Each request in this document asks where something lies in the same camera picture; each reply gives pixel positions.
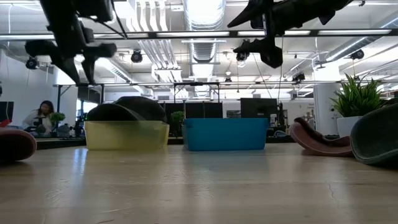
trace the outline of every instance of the wooden table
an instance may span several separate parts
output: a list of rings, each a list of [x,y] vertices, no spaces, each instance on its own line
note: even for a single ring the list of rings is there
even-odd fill
[[[353,158],[266,152],[37,151],[0,166],[4,224],[398,223],[398,173]]]

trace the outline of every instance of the yellow plastic bin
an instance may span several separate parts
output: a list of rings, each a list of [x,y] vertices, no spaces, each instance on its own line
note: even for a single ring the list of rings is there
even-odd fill
[[[161,121],[86,121],[89,150],[164,151],[169,125]]]

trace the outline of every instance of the green plant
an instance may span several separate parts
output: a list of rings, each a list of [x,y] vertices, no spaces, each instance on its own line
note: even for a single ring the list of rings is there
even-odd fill
[[[183,111],[176,111],[171,114],[172,122],[176,125],[181,126],[184,122],[184,112]]]
[[[53,124],[58,124],[64,119],[65,119],[65,114],[59,112],[52,113],[50,116],[50,120]]]
[[[356,83],[355,78],[346,74],[348,83],[342,83],[343,91],[336,91],[337,99],[333,107],[343,116],[364,116],[365,114],[382,107],[380,91],[377,87],[380,81],[371,80],[367,85],[362,85],[363,79]]]

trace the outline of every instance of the white planter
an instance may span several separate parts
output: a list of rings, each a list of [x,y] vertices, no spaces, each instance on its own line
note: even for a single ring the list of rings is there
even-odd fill
[[[361,119],[362,116],[353,116],[347,118],[337,118],[338,135],[342,137],[350,136],[351,130],[355,123]]]

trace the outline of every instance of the plastic bin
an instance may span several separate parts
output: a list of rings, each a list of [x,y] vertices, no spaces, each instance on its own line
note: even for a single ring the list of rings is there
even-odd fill
[[[169,125],[161,121],[87,121],[89,150],[164,151]]]
[[[186,119],[184,146],[189,151],[261,150],[267,128],[266,118]]]

